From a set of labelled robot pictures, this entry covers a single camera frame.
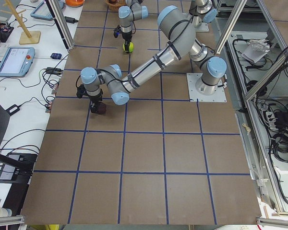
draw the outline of blue joint cap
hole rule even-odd
[[[119,8],[119,18],[127,18],[131,10],[128,6],[121,6]]]
[[[142,6],[142,19],[148,17],[148,9],[146,6]]]
[[[117,105],[126,104],[129,101],[129,94],[126,92],[116,92],[111,95],[112,100]]]
[[[81,80],[83,84],[91,84],[97,77],[97,72],[93,67],[85,67],[81,70]]]
[[[212,57],[208,60],[207,69],[215,78],[221,78],[226,72],[226,62],[220,57]]]
[[[160,14],[159,14],[159,16],[158,16],[158,19],[157,19],[158,27],[160,27],[160,24],[161,24],[161,22],[163,21],[163,19],[164,19],[171,11],[173,11],[173,10],[175,10],[175,9],[178,9],[178,7],[177,7],[177,6],[168,6],[168,7],[164,8],[164,9],[160,12]]]
[[[211,23],[216,18],[216,14],[216,9],[212,9],[211,11],[209,11],[203,18],[203,23]]]
[[[120,66],[119,65],[110,65],[113,69],[115,69],[115,71],[117,72],[117,74],[119,75],[119,78],[121,78],[121,70],[120,70]]]

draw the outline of black connector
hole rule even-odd
[[[61,73],[63,73],[63,70],[61,70],[59,68],[47,67],[45,72],[47,74],[61,74]]]
[[[71,17],[67,17],[67,16],[64,16],[64,18],[65,18],[65,20],[66,20],[67,23],[72,23],[72,24],[74,24],[74,23],[77,23],[77,22],[78,22],[78,20],[75,19],[75,18],[71,18]]]

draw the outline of black monitor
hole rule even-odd
[[[10,115],[0,105],[0,145],[9,120]],[[0,183],[27,183],[30,178],[27,172],[32,170],[35,160],[35,154],[10,153],[7,156],[0,154],[0,163],[3,163],[0,170]]]

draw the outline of wooden base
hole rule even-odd
[[[20,39],[19,39],[19,44],[20,45],[25,45],[25,44],[36,44],[39,43],[40,39],[40,31],[30,31],[30,34],[32,37],[27,37],[25,32],[21,33]]]

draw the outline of yellow-green ball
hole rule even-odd
[[[127,52],[127,50],[125,50],[125,44],[123,44],[123,50],[124,50],[125,52]],[[129,53],[132,53],[132,52],[133,52],[133,43],[130,42],[130,43],[129,43]]]

